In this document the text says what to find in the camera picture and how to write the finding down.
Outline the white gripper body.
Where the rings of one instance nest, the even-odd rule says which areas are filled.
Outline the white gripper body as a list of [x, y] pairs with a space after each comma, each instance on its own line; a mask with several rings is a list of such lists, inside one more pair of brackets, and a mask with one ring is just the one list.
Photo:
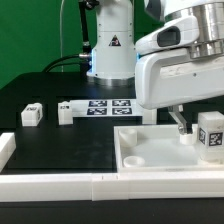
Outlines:
[[224, 95], [224, 56], [193, 59], [190, 45], [199, 37], [194, 16], [185, 16], [136, 42], [139, 105], [157, 109]]

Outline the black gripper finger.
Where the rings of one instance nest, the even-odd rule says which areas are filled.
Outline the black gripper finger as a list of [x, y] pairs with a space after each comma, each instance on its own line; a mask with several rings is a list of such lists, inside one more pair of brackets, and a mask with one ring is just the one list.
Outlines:
[[178, 130], [181, 135], [187, 133], [187, 121], [182, 116], [183, 106], [182, 105], [173, 105], [168, 107], [168, 112], [171, 117], [178, 124]]

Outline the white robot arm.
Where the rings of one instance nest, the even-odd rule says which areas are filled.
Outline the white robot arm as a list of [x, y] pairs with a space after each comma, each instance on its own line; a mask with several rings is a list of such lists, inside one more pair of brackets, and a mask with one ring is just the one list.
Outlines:
[[163, 26], [133, 40], [129, 0], [99, 0], [97, 44], [87, 75], [106, 84], [135, 82], [145, 109], [169, 107], [180, 130], [184, 103], [224, 95], [224, 0], [144, 0]]

